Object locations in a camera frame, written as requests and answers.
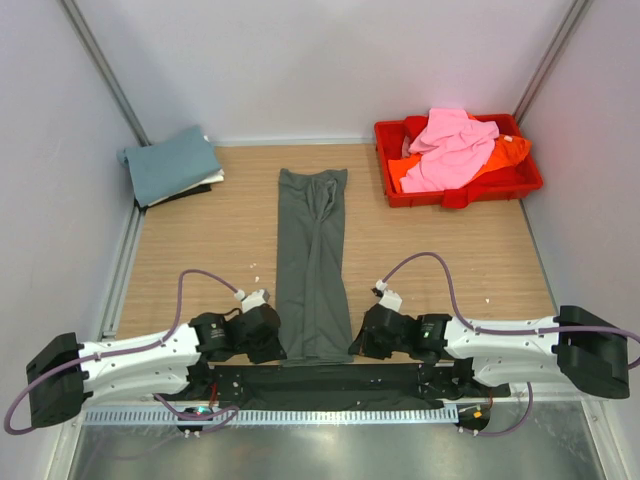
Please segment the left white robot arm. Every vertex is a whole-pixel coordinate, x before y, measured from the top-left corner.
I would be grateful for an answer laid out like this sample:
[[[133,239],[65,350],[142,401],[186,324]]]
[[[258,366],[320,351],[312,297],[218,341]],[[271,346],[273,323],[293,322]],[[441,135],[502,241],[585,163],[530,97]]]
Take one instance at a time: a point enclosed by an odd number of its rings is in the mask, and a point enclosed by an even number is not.
[[[245,355],[254,364],[284,360],[277,312],[263,303],[231,319],[206,312],[165,332],[110,342],[85,342],[65,333],[26,366],[31,426],[76,417],[85,405],[147,394],[204,398],[212,387],[208,364]]]

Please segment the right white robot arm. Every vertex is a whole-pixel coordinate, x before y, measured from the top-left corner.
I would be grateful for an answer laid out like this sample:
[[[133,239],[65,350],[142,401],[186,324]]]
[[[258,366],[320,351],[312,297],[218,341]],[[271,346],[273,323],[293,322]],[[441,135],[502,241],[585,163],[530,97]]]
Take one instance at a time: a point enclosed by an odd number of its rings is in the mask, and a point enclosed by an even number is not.
[[[572,384],[607,399],[630,395],[627,335],[578,306],[534,320],[463,321],[413,318],[377,303],[349,352],[380,360],[402,352],[425,365],[451,360],[452,387],[464,396],[511,383]]]

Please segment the grey t shirt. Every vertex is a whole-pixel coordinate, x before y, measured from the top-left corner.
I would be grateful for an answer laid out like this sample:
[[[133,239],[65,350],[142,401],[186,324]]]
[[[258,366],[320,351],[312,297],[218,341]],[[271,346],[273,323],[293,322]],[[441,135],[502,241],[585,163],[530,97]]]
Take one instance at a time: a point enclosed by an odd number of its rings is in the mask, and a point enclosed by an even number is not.
[[[352,361],[342,279],[348,171],[279,175],[276,311],[287,367]]]

